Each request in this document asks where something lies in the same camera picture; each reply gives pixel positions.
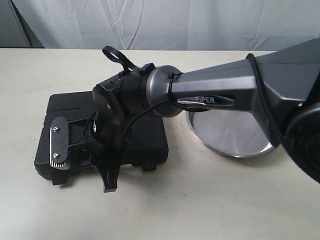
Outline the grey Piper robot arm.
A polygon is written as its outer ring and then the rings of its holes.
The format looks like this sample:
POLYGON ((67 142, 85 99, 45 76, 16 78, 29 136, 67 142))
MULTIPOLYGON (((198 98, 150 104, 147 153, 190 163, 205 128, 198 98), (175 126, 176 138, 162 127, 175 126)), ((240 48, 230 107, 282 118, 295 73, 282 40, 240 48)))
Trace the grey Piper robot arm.
POLYGON ((268 141, 282 145, 294 163, 320 179, 320 40, 200 70, 171 65, 142 67, 105 46, 122 71, 92 90, 96 110, 84 133, 105 192, 117 189, 125 143, 134 122, 147 114, 172 118, 181 111, 229 110, 253 115, 268 141))

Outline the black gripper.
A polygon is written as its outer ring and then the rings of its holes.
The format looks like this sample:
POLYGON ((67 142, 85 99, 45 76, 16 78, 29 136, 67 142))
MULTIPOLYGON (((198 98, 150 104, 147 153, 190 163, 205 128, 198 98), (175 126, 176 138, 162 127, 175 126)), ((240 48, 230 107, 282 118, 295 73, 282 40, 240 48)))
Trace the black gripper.
POLYGON ((71 163, 90 162, 103 181, 103 192, 115 192, 125 132, 133 118, 133 87, 127 82, 101 82, 91 92, 75 92, 73 108, 81 117, 69 124, 71 163))

